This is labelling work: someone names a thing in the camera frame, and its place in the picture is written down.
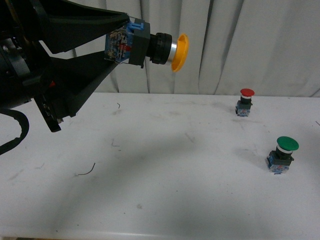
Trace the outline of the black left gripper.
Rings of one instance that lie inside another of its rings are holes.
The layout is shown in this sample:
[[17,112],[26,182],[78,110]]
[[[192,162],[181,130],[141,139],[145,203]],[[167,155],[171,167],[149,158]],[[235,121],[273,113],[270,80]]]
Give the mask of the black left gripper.
[[124,12],[81,5],[68,0],[22,0],[21,44],[32,70],[23,85],[34,98],[51,132],[64,117],[74,117],[102,81],[117,67],[103,51],[70,59],[50,57],[68,52],[123,27]]

